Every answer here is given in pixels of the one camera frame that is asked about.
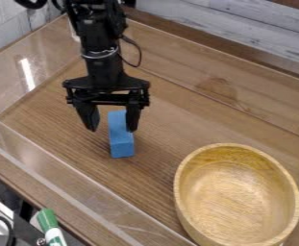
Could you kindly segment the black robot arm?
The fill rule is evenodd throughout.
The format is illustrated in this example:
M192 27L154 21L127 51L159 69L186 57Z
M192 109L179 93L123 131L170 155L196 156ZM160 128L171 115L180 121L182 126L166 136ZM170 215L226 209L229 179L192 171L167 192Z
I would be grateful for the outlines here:
M139 48L124 34L126 14L118 0L64 0L66 12L82 42L87 75L63 82L71 104L88 130L96 131L99 105L126 107L126 129L135 132L142 109L150 105L150 82L123 69L119 41Z

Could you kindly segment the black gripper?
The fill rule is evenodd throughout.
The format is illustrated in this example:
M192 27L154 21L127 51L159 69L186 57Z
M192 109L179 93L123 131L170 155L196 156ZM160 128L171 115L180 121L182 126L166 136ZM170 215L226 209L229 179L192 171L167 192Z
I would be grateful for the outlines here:
M126 107L127 131L138 130L142 108L150 105L150 82L131 77L123 67L119 54L83 55L87 69L84 77L63 82L67 103L72 104L88 130L96 131L100 114L96 105Z

